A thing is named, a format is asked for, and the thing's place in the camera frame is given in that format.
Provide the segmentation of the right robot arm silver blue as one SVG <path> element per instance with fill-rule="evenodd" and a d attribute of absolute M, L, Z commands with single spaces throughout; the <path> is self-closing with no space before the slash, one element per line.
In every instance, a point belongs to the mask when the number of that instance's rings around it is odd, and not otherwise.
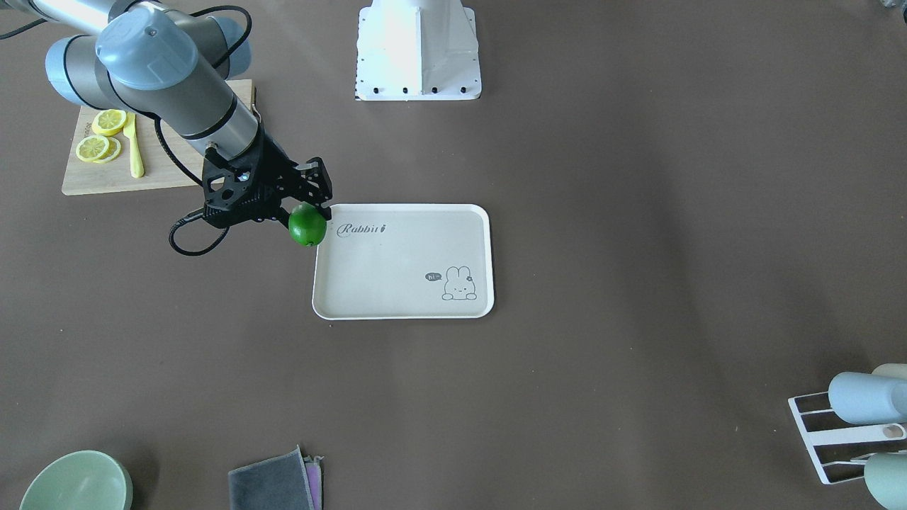
<path fill-rule="evenodd" d="M 200 216 L 214 228 L 253 220 L 286 224 L 292 197 L 330 219 L 332 185 L 320 158 L 298 165 L 227 84 L 247 63 L 230 57 L 243 32 L 155 1 L 4 1 L 79 31 L 45 58 L 68 101 L 167 123 L 204 158 Z"/>

